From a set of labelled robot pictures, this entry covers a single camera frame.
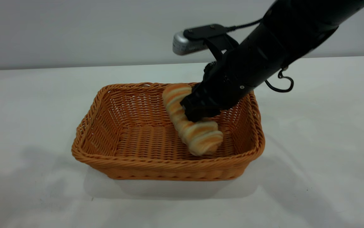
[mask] robotic arm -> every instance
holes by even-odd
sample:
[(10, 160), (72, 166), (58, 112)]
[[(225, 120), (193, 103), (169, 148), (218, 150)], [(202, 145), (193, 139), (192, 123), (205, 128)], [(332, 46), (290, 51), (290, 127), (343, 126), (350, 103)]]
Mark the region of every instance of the robotic arm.
[[(195, 122), (214, 117), (263, 82), (277, 92), (289, 92), (293, 80), (282, 71), (317, 48), (363, 7), (364, 0), (276, 0), (256, 22), (233, 27), (213, 24), (175, 34), (174, 53), (185, 55), (208, 48), (216, 59), (204, 69), (203, 81), (181, 101), (187, 118)], [(227, 35), (257, 23), (241, 44)], [(279, 70), (279, 78), (291, 81), (287, 90), (266, 81)]]

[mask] white table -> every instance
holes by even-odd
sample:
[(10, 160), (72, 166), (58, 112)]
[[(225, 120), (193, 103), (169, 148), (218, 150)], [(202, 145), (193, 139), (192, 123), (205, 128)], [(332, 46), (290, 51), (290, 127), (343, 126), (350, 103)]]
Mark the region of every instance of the white table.
[(364, 228), (364, 57), (300, 59), (292, 92), (257, 88), (266, 148), (237, 180), (118, 181), (72, 157), (101, 87), (204, 66), (0, 71), (0, 228)]

